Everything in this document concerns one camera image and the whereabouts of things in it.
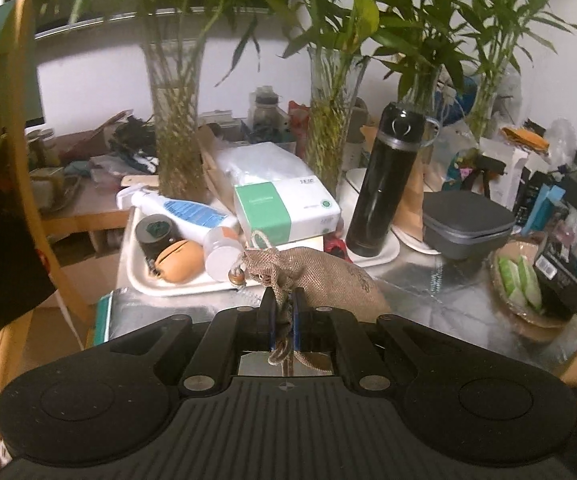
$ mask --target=wooden chair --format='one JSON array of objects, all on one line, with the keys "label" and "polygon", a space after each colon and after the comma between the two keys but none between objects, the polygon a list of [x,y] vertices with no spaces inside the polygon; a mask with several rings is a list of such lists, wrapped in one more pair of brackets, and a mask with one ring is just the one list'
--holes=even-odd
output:
[{"label": "wooden chair", "polygon": [[[46,239],[28,176],[24,138],[25,85],[33,38],[31,0],[15,0],[0,33],[0,183],[8,182],[16,193],[35,245],[46,256],[52,281],[66,306],[92,326],[94,307],[83,300],[60,268]],[[0,391],[17,374],[30,318],[29,312],[0,331]]]}]

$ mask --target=black thermos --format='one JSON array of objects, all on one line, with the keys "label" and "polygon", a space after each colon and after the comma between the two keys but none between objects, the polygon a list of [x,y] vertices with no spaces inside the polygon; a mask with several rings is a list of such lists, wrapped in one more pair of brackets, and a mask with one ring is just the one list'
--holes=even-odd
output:
[{"label": "black thermos", "polygon": [[389,232],[417,152],[426,117],[389,104],[382,112],[371,160],[346,237],[355,254],[377,256]]}]

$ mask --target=thermos lid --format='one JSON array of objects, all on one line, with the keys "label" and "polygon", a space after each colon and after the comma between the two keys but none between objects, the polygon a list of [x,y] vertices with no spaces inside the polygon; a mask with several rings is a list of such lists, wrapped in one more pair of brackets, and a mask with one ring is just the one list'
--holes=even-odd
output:
[{"label": "thermos lid", "polygon": [[424,137],[426,117],[389,103],[379,120],[377,138],[395,150],[416,152]]}]

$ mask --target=cardboard box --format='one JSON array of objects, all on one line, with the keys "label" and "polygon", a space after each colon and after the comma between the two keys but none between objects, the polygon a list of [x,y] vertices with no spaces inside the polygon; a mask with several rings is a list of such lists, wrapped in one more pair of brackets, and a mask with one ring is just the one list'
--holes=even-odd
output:
[{"label": "cardboard box", "polygon": [[315,176],[236,186],[235,212],[250,244],[262,231],[274,246],[334,232],[341,215]]}]

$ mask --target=gray case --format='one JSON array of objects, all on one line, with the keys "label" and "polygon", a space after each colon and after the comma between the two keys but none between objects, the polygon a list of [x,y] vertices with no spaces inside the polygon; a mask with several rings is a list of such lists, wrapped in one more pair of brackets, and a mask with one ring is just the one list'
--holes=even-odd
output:
[{"label": "gray case", "polygon": [[424,242],[449,259],[486,256],[511,236],[515,216],[465,190],[424,193]]}]

